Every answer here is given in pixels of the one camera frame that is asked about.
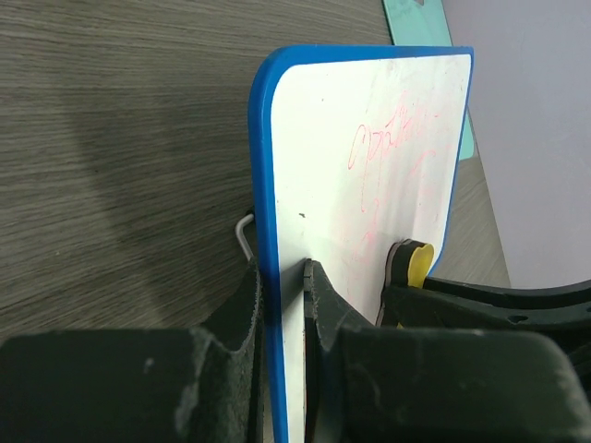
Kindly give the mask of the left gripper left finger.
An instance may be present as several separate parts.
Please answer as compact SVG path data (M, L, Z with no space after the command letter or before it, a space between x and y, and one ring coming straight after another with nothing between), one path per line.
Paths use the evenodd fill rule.
M250 262L188 329L81 329L1 345L5 442L260 442L263 300Z

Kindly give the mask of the yellow whiteboard eraser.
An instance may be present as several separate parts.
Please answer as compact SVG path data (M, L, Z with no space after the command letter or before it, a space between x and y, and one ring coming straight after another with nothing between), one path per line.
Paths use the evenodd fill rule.
M395 314L388 313L385 295L393 287L421 289L431 269L434 246L417 240L405 239L395 242L387 255L384 284L380 295L380 311L375 325L381 327L402 325Z

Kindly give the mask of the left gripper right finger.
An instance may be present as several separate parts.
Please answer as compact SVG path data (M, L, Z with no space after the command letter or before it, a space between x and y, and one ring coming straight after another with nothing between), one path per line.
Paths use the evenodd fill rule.
M590 349L531 331L382 325L303 271L308 442L586 442Z

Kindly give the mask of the blue framed whiteboard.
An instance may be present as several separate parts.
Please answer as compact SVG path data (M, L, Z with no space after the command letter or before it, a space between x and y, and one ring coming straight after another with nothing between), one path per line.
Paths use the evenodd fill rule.
M473 64L469 47L301 44L259 67L247 123L277 441L305 437L305 261L372 321L392 244L441 251Z

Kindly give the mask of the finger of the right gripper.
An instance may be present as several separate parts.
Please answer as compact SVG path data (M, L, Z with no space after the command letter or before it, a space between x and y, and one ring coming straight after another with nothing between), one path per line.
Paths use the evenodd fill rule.
M511 289L428 278L382 292L384 322L404 327L502 329L544 334L566 351L590 349L590 282Z

